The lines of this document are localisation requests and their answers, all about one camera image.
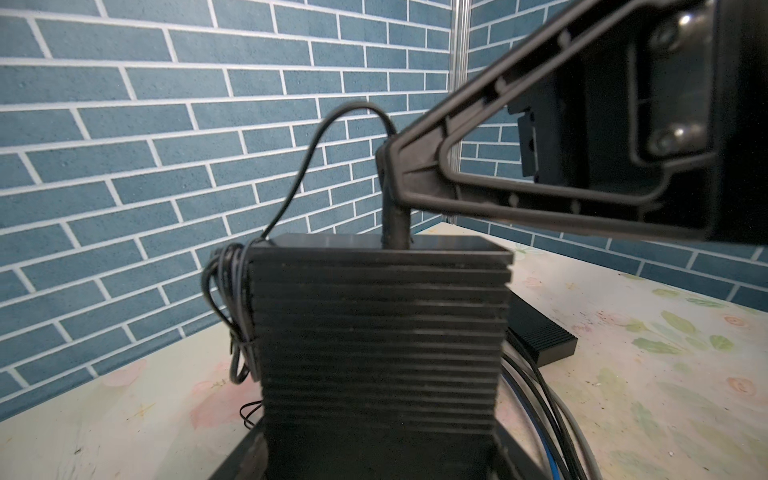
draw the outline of black electronic device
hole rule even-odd
[[[551,406],[536,363],[568,354],[574,339],[546,323],[543,334],[531,329],[541,317],[520,299],[508,310],[509,253],[476,239],[412,239],[410,209],[764,243],[766,28],[764,0],[580,0],[398,134],[370,104],[334,111],[319,134],[351,108],[385,121],[381,242],[266,240],[316,137],[262,238],[226,248],[204,271],[204,292],[215,276],[231,315],[217,309],[233,331],[230,377],[263,382],[263,421],[250,450],[238,450],[250,453],[237,477],[542,478],[493,419],[500,344],[506,334]],[[502,108],[521,114],[534,183],[451,162],[451,149]],[[508,311],[517,336],[505,333]],[[557,468],[587,478],[562,432],[567,465]]]

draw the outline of floral tabletop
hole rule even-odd
[[[579,338],[541,371],[605,478],[768,478],[768,314],[493,240],[516,252],[511,288]],[[227,381],[227,345],[211,327],[0,423],[0,478],[208,478],[260,397]],[[497,417],[541,462],[506,388]]]

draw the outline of brick wallpaper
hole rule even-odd
[[[473,1],[469,76],[505,53],[569,0]],[[531,181],[522,176],[516,118],[504,111],[462,142],[461,171]],[[719,243],[660,243],[581,237],[522,225],[458,218],[457,224],[525,245],[768,311],[768,250]]]
[[[215,323],[201,264],[269,222],[322,117],[445,97],[449,4],[0,2],[0,419]],[[274,234],[378,233],[383,138],[334,124]]]

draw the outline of blue brick wall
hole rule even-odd
[[[475,0],[469,32],[471,77],[553,18],[569,0]],[[467,134],[460,170],[532,181],[522,176],[516,116],[501,111]],[[768,311],[768,250],[750,245],[660,243],[539,230],[460,217],[457,224],[685,290]]]
[[[200,266],[269,222],[323,116],[445,96],[448,3],[3,2],[0,420],[214,324]],[[334,124],[274,233],[378,233],[383,138]]]

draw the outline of blue cable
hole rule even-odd
[[[544,446],[544,452],[547,454],[547,460],[549,461],[549,468],[552,470],[552,480],[561,480],[560,471],[558,470],[558,466],[554,463],[554,457],[552,456],[552,452],[550,452],[549,447],[547,447],[547,442],[544,441],[544,434],[541,433],[541,430],[539,429],[538,425],[536,425],[536,422],[534,422],[533,412],[528,410],[528,407],[525,405],[525,403],[521,398],[521,396],[524,395],[523,392],[521,392],[520,389],[518,388],[518,385],[512,381],[510,373],[507,372],[507,370],[504,368],[502,368],[502,376],[504,377],[504,380],[507,382],[507,385],[509,385],[509,388],[512,390],[512,392],[515,393],[515,396],[518,397],[518,401],[520,402],[520,405],[523,406],[525,413],[531,419],[531,423],[533,424],[533,427],[536,429],[536,433],[538,433],[538,437],[541,440],[541,444]]]

